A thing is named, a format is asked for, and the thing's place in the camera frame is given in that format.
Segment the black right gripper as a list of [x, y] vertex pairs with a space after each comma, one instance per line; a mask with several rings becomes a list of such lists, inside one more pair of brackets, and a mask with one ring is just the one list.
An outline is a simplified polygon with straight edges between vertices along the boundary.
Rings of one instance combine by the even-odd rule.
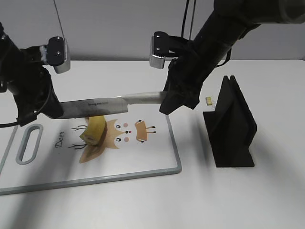
[[194, 109], [199, 104], [198, 73], [195, 73], [200, 56], [195, 52], [187, 52], [173, 58], [168, 66], [167, 79], [164, 86], [164, 97], [159, 112], [169, 115], [181, 106]]

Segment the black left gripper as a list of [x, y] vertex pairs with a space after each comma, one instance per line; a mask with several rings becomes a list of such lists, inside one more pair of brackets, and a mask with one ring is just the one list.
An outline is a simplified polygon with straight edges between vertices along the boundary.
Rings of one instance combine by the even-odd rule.
[[50, 118], [63, 115], [52, 86], [51, 75], [43, 64], [14, 64], [9, 67], [9, 90], [18, 109], [16, 121], [9, 126], [24, 126], [39, 114]]

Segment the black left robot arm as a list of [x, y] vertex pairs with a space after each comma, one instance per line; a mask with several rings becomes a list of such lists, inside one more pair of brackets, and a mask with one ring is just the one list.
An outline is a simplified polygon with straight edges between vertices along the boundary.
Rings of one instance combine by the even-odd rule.
[[55, 36], [47, 44], [20, 49], [0, 29], [0, 91], [10, 91], [18, 109], [16, 121], [1, 124], [2, 128], [24, 126], [39, 114], [50, 118], [63, 115], [46, 65], [56, 73], [70, 69], [68, 45], [63, 37]]

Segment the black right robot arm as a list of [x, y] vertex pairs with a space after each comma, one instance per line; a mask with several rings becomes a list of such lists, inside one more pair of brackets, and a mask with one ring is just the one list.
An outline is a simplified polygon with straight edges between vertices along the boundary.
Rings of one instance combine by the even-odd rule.
[[152, 54], [171, 57], [160, 112], [169, 115], [181, 106], [199, 104], [204, 81], [232, 46], [262, 24], [301, 24], [305, 21], [303, 0], [216, 0], [213, 12], [193, 40], [157, 31]]

